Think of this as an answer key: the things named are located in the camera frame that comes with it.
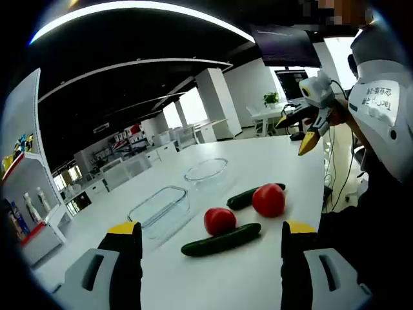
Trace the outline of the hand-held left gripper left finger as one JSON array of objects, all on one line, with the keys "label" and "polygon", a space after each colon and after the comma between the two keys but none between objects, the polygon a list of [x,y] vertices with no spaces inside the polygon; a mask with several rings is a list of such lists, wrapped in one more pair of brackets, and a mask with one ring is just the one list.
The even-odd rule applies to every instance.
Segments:
[{"label": "hand-held left gripper left finger", "polygon": [[141,224],[116,225],[65,271],[52,294],[64,309],[141,309],[142,256]]}]

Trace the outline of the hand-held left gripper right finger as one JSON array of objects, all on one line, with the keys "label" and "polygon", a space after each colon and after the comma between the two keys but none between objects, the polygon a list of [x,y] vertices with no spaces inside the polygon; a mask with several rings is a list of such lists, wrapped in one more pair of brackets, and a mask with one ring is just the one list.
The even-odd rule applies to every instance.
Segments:
[{"label": "hand-held left gripper right finger", "polygon": [[315,228],[283,222],[282,309],[372,309],[370,289],[333,248],[322,248]]}]

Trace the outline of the person's right hand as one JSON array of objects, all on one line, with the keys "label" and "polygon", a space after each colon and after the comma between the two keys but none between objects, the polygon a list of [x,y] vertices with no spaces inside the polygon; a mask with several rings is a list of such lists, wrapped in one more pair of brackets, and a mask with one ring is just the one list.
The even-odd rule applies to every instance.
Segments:
[{"label": "person's right hand", "polygon": [[348,111],[348,101],[345,99],[335,99],[332,103],[332,110],[329,115],[329,125],[337,126],[348,121],[350,113]]}]

